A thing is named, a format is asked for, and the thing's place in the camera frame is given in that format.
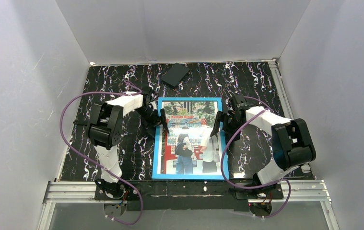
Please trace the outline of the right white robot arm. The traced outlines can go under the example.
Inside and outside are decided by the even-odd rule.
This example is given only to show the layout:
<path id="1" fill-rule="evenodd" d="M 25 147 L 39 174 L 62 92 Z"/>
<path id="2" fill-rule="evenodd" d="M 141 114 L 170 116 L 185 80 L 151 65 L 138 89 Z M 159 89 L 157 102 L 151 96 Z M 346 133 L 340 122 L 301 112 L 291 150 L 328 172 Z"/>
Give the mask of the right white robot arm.
<path id="1" fill-rule="evenodd" d="M 259 190 L 279 183 L 285 175 L 316 159 L 316 150 L 306 121 L 289 119 L 275 114 L 266 104 L 256 106 L 248 102 L 249 97 L 234 95 L 230 98 L 230 110 L 218 111 L 211 137 L 223 131 L 230 136 L 221 158 L 233 141 L 240 139 L 241 131 L 253 125 L 271 136 L 272 159 L 254 174 L 251 186 L 234 184 L 223 173 L 226 182 L 238 189 Z"/>

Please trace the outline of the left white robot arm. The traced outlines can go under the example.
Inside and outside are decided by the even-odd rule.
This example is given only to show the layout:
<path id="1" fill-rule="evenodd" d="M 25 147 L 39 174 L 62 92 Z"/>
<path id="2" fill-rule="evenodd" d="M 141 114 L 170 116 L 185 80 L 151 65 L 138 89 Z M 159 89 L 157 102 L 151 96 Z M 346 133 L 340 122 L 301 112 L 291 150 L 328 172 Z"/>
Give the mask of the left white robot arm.
<path id="1" fill-rule="evenodd" d="M 117 185 L 122 176 L 117 148 L 123 135 L 123 117 L 128 113 L 137 112 L 141 116 L 144 131 L 150 137 L 155 136 L 158 126 L 169 133 L 165 111 L 159 109 L 155 100 L 153 90 L 126 92 L 116 99 L 92 106 L 86 131 L 102 165 L 101 179 L 96 181 L 97 184 Z"/>

